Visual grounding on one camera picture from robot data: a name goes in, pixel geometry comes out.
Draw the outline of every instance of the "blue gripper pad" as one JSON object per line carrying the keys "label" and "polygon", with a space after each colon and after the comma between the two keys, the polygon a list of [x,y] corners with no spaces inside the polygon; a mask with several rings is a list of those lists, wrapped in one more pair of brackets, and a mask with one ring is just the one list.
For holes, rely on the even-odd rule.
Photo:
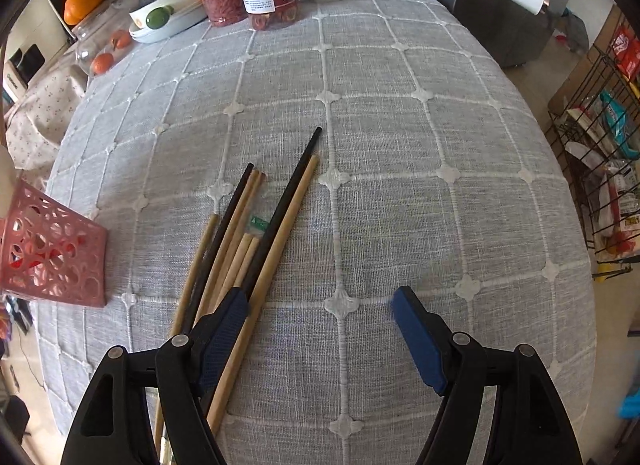
{"label": "blue gripper pad", "polygon": [[242,290],[232,288],[229,293],[235,293],[236,296],[228,306],[222,322],[204,350],[200,379],[198,380],[198,385],[203,391],[210,391],[218,386],[226,361],[234,348],[236,339],[238,339],[244,320],[249,314],[249,304]]}
{"label": "blue gripper pad", "polygon": [[[411,296],[415,299],[413,302],[417,304],[412,304]],[[442,369],[442,353],[427,330],[427,326],[420,319],[416,311],[418,307],[424,314],[427,313],[408,286],[398,288],[391,299],[396,324],[400,328],[404,342],[409,347],[422,381],[442,396],[447,387],[447,378]]]}

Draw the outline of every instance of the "black chopstick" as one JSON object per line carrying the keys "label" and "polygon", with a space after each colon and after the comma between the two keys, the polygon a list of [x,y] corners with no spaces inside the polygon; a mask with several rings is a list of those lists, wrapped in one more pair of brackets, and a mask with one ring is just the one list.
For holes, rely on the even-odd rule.
{"label": "black chopstick", "polygon": [[316,148],[316,144],[318,143],[318,139],[320,138],[320,134],[322,133],[322,127],[316,128],[309,140],[309,143],[306,145],[305,152],[302,153],[300,157],[300,161],[296,165],[293,174],[291,175],[291,179],[289,183],[287,183],[287,187],[282,193],[282,197],[276,206],[276,209],[273,212],[273,216],[271,216],[271,221],[269,221],[269,225],[262,235],[262,239],[260,240],[260,244],[258,245],[258,249],[255,251],[254,258],[251,260],[249,264],[249,268],[247,269],[246,275],[242,280],[242,291],[246,295],[247,299],[251,297],[252,292],[254,292],[255,283],[258,281],[258,276],[262,271],[262,265],[267,259],[267,255],[269,254],[269,250],[271,249],[271,245],[273,244],[273,240],[278,233],[278,229],[280,228],[280,224],[284,219],[284,215],[287,213],[287,209],[289,208],[289,204],[293,199],[293,194],[295,194],[296,189],[298,188],[298,184],[302,179],[302,175],[305,174],[306,166],[309,164],[309,159]]}
{"label": "black chopstick", "polygon": [[246,166],[246,169],[244,169],[244,174],[242,174],[242,177],[238,182],[238,186],[234,191],[234,195],[231,196],[231,201],[229,201],[229,206],[226,208],[225,215],[223,216],[220,225],[218,225],[216,235],[213,236],[211,242],[207,245],[204,255],[202,256],[202,261],[198,265],[198,273],[196,274],[193,288],[191,288],[189,304],[185,309],[182,324],[180,325],[180,333],[189,334],[191,328],[193,328],[193,323],[196,320],[198,308],[200,307],[200,300],[202,299],[204,288],[207,285],[209,272],[211,272],[211,268],[213,267],[213,261],[218,254],[220,245],[222,244],[222,239],[225,237],[226,228],[229,226],[231,216],[234,215],[236,207],[238,206],[238,202],[240,201],[240,196],[242,195],[242,192],[246,187],[246,182],[247,180],[249,180],[249,176],[251,175],[251,171],[253,169],[253,163],[250,163]]}

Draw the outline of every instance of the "black wire rack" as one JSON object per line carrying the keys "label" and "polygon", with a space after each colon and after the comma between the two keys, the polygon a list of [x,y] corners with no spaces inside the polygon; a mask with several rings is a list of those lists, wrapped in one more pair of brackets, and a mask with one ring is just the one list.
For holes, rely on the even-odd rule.
{"label": "black wire rack", "polygon": [[[630,146],[631,142],[616,142],[612,131],[624,120],[627,139],[640,134],[640,92],[635,81],[626,79],[618,68],[613,49],[613,40],[622,27],[635,38],[628,22],[621,16],[607,48],[603,50],[593,46],[587,54],[591,67],[577,90],[563,102],[562,113],[549,111],[551,125],[545,132],[569,183],[588,249],[593,251],[598,263],[621,264],[616,270],[594,274],[607,278],[627,273],[632,270],[631,263],[640,262],[640,224],[637,230],[630,227],[636,221],[634,216],[640,214],[640,207],[631,211],[625,209],[620,214],[621,200],[625,200],[626,194],[629,194],[626,202],[629,202],[629,197],[637,196],[640,204],[640,161],[625,156],[630,151],[625,152],[624,147]],[[600,98],[603,91],[625,109],[625,118],[621,115],[614,123],[607,121],[607,103],[610,100]],[[568,146],[570,142],[582,145],[578,153],[575,144]],[[617,187],[611,183],[612,180],[616,175],[630,172],[633,180],[636,163],[639,164],[638,182],[615,191]],[[604,210],[616,209],[618,214],[603,214]],[[613,218],[611,221],[603,220],[610,216]]]}

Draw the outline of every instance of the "power cord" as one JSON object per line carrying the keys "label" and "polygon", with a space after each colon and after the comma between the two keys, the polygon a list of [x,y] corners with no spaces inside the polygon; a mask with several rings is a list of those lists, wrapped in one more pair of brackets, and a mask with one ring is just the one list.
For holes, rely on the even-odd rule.
{"label": "power cord", "polygon": [[22,352],[22,355],[24,355],[24,359],[27,361],[27,365],[29,366],[29,370],[31,371],[31,374],[33,375],[33,379],[42,388],[43,391],[46,391],[47,388],[44,386],[44,384],[40,383],[40,381],[38,380],[36,374],[33,372],[33,368],[31,368],[31,363],[29,362],[29,359],[27,357],[27,353],[25,353],[24,349],[22,349],[22,335],[20,335],[20,330],[17,329],[16,331],[18,332],[18,343],[20,344],[20,351]]}

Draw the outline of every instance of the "wire basket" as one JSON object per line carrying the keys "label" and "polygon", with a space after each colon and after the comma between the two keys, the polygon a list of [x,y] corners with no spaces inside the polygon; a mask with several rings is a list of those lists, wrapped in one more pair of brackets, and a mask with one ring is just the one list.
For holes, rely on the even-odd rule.
{"label": "wire basket", "polygon": [[640,261],[640,92],[636,74],[623,73],[635,38],[621,16],[609,45],[589,51],[591,67],[562,113],[549,111],[545,132],[598,263]]}

